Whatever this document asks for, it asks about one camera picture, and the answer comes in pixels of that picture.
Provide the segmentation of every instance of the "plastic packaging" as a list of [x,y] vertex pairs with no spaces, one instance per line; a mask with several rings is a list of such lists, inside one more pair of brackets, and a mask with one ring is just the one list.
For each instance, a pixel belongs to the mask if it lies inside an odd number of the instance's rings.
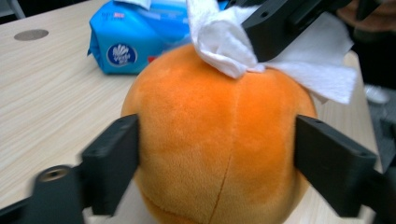
[[92,54],[106,74],[138,74],[169,49],[190,43],[186,3],[151,0],[149,10],[110,1],[91,18]]

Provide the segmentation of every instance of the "light wood tabletop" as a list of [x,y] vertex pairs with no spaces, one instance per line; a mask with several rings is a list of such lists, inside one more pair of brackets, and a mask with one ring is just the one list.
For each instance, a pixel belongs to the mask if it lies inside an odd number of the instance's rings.
[[[135,77],[106,76],[94,58],[87,56],[89,20],[104,2],[91,0],[0,25],[0,208],[29,196],[40,171],[80,163],[81,150],[120,116]],[[33,41],[14,39],[32,29],[49,34]],[[353,53],[346,56],[346,63],[359,69]],[[377,152],[361,79],[350,105],[316,105],[320,119]],[[87,221],[156,223],[134,183],[115,217],[87,217]],[[338,217],[312,188],[287,220],[364,222],[363,218]]]

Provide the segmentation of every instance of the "printed logo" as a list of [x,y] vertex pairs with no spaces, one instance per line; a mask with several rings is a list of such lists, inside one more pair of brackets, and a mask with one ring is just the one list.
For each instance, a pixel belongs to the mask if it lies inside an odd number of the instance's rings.
[[157,58],[157,56],[148,56],[148,62],[152,63]]
[[107,50],[107,60],[117,67],[122,67],[128,63],[135,63],[137,60],[136,50],[125,44],[116,44]]
[[113,17],[114,17],[114,18],[124,18],[124,17],[125,17],[125,14],[123,14],[123,13],[121,13],[121,12],[115,12],[115,13],[113,14]]

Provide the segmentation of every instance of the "seam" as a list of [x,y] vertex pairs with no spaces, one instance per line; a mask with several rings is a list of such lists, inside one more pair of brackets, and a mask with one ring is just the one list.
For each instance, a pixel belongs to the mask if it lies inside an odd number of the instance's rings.
[[242,81],[243,81],[242,79],[236,80],[236,82],[239,82],[239,83],[236,84],[237,85],[237,90],[236,90],[236,95],[235,95],[236,99],[235,99],[235,104],[233,105],[233,127],[232,127],[232,130],[231,130],[233,143],[232,143],[232,146],[230,148],[230,156],[228,158],[227,168],[225,170],[224,177],[223,177],[222,182],[221,182],[218,198],[216,200],[215,206],[213,207],[213,212],[212,212],[212,215],[210,216],[208,224],[212,223],[212,219],[215,216],[216,210],[218,208],[219,201],[220,201],[220,196],[221,196],[221,193],[222,193],[222,191],[224,189],[225,180],[227,178],[227,175],[228,175],[228,172],[229,172],[229,169],[230,169],[231,159],[233,157],[233,149],[234,149],[234,146],[235,146],[235,138],[234,137],[235,137],[235,133],[236,133],[236,119],[237,119],[236,114],[237,114],[237,111],[238,111],[237,108],[239,107],[239,100],[240,100],[240,95],[241,95],[241,84],[240,84],[240,82],[242,82]]

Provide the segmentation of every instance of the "round hole in table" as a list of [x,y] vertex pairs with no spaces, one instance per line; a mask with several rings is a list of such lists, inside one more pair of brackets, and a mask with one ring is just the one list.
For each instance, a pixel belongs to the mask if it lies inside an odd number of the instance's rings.
[[35,30],[28,30],[20,32],[14,35],[16,40],[20,41],[30,41],[30,40],[37,40],[47,36],[50,32],[42,29],[35,29]]

